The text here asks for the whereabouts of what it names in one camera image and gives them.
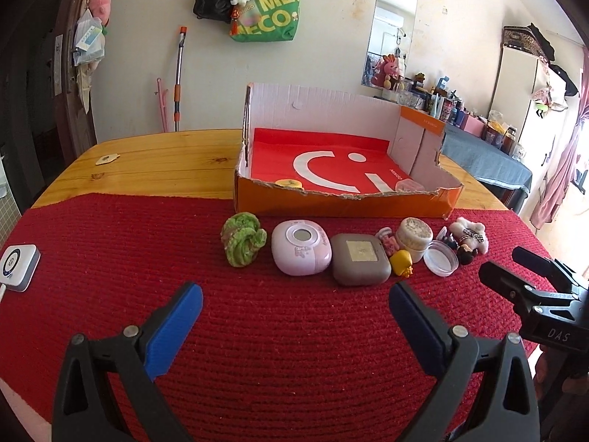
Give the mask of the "black mouse figurine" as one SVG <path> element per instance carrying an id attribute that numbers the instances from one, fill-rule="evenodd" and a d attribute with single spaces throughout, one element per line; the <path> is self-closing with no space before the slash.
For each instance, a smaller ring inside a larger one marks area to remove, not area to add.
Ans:
<path id="1" fill-rule="evenodd" d="M 439 242 L 443 242 L 449 249 L 455 252 L 458 263 L 461 266 L 468 266 L 476 257 L 477 251 L 466 245 L 466 243 L 459 243 L 446 227 L 443 227 L 439 231 L 436 239 Z"/>

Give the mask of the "yellow duck figurine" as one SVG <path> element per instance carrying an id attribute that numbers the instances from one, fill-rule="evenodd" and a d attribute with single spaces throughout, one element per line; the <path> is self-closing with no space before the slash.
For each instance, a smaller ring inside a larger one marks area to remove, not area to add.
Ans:
<path id="1" fill-rule="evenodd" d="M 400 249 L 393 252 L 389 258 L 392 272 L 399 277 L 409 278 L 412 276 L 413 261 L 411 254 L 406 249 Z"/>

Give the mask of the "pink storage box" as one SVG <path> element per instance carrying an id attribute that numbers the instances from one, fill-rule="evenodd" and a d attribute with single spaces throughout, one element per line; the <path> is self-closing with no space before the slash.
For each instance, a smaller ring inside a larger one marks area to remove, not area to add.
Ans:
<path id="1" fill-rule="evenodd" d="M 479 139 L 482 138 L 483 132 L 486 128 L 486 123 L 482 121 L 480 118 L 475 117 L 473 115 L 467 114 L 464 117 L 464 120 L 461 124 L 461 129 L 464 132 L 477 137 Z"/>

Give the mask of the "wall mirror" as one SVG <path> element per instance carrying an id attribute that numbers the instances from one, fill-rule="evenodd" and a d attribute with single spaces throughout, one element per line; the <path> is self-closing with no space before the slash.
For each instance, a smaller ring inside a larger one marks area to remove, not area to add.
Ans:
<path id="1" fill-rule="evenodd" d="M 371 22 L 366 64 L 362 74 L 363 86 L 378 88 L 380 64 L 392 55 L 405 76 L 407 60 L 413 37 L 418 0 L 375 0 Z"/>

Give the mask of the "white fluffy star hairclip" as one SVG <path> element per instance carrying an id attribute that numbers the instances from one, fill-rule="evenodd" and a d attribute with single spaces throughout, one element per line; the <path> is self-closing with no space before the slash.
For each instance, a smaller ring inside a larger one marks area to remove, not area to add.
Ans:
<path id="1" fill-rule="evenodd" d="M 482 222 L 458 217 L 455 222 L 449 225 L 449 232 L 459 246 L 467 245 L 471 250 L 476 250 L 482 255 L 487 254 L 489 242 L 485 225 Z"/>

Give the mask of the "clear round lid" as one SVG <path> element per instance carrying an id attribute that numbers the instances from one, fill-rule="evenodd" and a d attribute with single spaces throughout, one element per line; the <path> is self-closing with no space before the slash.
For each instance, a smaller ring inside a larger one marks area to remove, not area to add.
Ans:
<path id="1" fill-rule="evenodd" d="M 432 241 L 422 259 L 426 267 L 440 277 L 451 276 L 459 267 L 456 253 L 441 241 Z"/>

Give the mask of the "orange white cardboard box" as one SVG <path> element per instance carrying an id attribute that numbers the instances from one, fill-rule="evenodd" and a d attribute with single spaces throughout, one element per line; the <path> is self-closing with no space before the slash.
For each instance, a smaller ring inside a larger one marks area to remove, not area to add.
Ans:
<path id="1" fill-rule="evenodd" d="M 251 83 L 234 207 L 268 217 L 448 218 L 463 190 L 439 163 L 445 125 L 339 91 Z"/>

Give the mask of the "pink curtain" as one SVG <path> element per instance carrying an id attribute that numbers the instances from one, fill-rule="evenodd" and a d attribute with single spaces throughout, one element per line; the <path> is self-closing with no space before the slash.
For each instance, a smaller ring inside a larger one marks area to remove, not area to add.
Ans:
<path id="1" fill-rule="evenodd" d="M 578 145 L 584 126 L 588 123 L 588 48 L 583 48 L 583 74 L 579 90 L 578 115 L 568 144 L 561 154 L 555 172 L 532 211 L 529 221 L 536 231 L 551 224 L 564 202 L 573 177 Z"/>

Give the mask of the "white square charger device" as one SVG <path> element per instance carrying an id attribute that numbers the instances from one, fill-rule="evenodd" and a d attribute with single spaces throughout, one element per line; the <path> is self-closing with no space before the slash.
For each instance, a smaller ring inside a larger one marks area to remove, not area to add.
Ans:
<path id="1" fill-rule="evenodd" d="M 29 287 L 41 252 L 36 245 L 9 245 L 1 256 L 1 283 L 23 293 Z"/>

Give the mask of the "pink rabbit plush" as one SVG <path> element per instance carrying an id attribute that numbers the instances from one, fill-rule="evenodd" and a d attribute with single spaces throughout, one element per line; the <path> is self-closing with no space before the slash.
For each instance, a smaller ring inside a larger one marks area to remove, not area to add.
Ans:
<path id="1" fill-rule="evenodd" d="M 392 90 L 402 79 L 399 60 L 394 54 L 383 55 L 374 69 L 371 84 L 385 90 Z"/>

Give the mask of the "pink hanger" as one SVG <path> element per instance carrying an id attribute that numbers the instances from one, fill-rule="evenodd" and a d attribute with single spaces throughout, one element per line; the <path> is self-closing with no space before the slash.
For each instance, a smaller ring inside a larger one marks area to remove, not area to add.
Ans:
<path id="1" fill-rule="evenodd" d="M 156 96 L 158 97 L 158 107 L 159 107 L 162 132 L 168 133 L 169 132 L 168 112 L 167 112 L 168 89 L 166 88 L 163 79 L 160 77 L 157 77 L 156 85 L 157 85 Z"/>

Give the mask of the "pink pig plush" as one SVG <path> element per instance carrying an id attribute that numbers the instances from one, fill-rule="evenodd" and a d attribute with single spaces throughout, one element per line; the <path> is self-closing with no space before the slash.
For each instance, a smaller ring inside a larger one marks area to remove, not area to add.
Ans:
<path id="1" fill-rule="evenodd" d="M 89 10 L 94 18 L 98 18 L 103 26 L 107 26 L 111 15 L 112 0 L 89 0 Z"/>

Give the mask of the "white wardrobe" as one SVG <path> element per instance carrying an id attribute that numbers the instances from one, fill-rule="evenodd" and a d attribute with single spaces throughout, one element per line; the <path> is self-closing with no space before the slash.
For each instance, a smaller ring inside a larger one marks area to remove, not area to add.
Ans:
<path id="1" fill-rule="evenodd" d="M 490 112 L 514 133 L 511 155 L 533 173 L 558 159 L 576 119 L 579 83 L 556 56 L 536 25 L 502 29 Z"/>

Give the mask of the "green tote bag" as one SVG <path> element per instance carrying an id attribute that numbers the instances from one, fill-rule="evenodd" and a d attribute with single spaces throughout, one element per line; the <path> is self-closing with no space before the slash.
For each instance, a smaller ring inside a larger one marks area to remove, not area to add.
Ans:
<path id="1" fill-rule="evenodd" d="M 233 6 L 230 38 L 241 43 L 293 41 L 299 22 L 300 0 L 251 0 Z"/>

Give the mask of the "white round cream jar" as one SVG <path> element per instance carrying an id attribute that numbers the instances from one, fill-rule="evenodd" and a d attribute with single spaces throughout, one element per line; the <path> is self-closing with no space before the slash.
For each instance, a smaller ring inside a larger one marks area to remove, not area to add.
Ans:
<path id="1" fill-rule="evenodd" d="M 420 218 L 405 218 L 396 230 L 395 239 L 402 249 L 410 253 L 413 262 L 419 262 L 433 241 L 433 232 Z"/>

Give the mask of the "blue covered side table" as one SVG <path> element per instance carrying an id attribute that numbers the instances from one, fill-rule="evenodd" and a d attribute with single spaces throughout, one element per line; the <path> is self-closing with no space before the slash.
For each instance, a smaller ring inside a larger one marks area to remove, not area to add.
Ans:
<path id="1" fill-rule="evenodd" d="M 442 154 L 501 199 L 509 210 L 521 212 L 530 196 L 532 172 L 483 139 L 452 125 L 445 127 Z"/>

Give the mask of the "small beige tag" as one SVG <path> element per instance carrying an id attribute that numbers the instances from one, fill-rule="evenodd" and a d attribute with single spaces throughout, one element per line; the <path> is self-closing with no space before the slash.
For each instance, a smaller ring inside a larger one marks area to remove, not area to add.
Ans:
<path id="1" fill-rule="evenodd" d="M 105 155 L 105 156 L 102 156 L 101 158 L 98 158 L 98 160 L 96 160 L 95 165 L 96 166 L 108 165 L 108 164 L 113 163 L 116 160 L 118 160 L 119 157 L 120 157 L 120 154 Z"/>

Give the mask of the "grey square case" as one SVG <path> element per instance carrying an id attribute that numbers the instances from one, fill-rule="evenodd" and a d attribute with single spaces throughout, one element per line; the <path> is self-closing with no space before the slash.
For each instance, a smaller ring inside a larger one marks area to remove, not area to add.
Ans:
<path id="1" fill-rule="evenodd" d="M 334 235 L 331 249 L 332 274 L 342 285 L 376 285 L 385 283 L 391 275 L 387 253 L 374 235 Z"/>

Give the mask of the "dark wooden door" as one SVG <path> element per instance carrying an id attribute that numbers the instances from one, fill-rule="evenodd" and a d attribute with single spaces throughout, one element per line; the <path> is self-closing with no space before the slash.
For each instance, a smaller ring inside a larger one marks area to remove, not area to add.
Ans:
<path id="1" fill-rule="evenodd" d="M 74 36 L 88 0 L 1 0 L 1 157 L 20 211 L 97 138 Z"/>

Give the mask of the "pink figurine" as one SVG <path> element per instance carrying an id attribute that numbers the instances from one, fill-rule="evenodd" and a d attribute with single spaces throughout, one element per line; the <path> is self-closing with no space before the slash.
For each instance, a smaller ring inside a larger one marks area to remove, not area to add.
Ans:
<path id="1" fill-rule="evenodd" d="M 381 228 L 376 234 L 375 237 L 378 238 L 384 248 L 385 253 L 388 257 L 393 256 L 396 252 L 400 250 L 400 245 L 397 242 L 392 228 L 385 227 Z"/>

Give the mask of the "red knitted table mat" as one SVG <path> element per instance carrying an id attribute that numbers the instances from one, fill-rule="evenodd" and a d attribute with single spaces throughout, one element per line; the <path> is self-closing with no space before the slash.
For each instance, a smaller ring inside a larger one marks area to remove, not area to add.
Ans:
<path id="1" fill-rule="evenodd" d="M 32 283 L 1 303 L 1 378 L 50 419 L 66 348 L 142 324 L 186 281 L 204 308 L 157 385 L 197 441 L 392 441 L 431 386 L 388 308 L 390 286 L 289 277 L 262 249 L 242 269 L 230 201 L 86 194 L 32 208 Z"/>

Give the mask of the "small clear plastic box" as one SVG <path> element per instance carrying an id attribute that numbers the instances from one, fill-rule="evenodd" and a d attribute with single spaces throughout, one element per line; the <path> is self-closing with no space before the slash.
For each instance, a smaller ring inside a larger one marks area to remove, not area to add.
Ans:
<path id="1" fill-rule="evenodd" d="M 399 180 L 394 190 L 399 193 L 418 193 L 424 192 L 425 187 L 412 179 Z"/>

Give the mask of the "pink My Melody case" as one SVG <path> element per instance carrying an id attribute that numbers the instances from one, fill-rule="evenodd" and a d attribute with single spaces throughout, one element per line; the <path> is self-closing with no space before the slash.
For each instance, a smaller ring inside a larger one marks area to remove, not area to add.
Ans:
<path id="1" fill-rule="evenodd" d="M 314 221 L 283 221 L 272 231 L 272 258 L 288 276 L 313 276 L 331 263 L 331 243 Z"/>

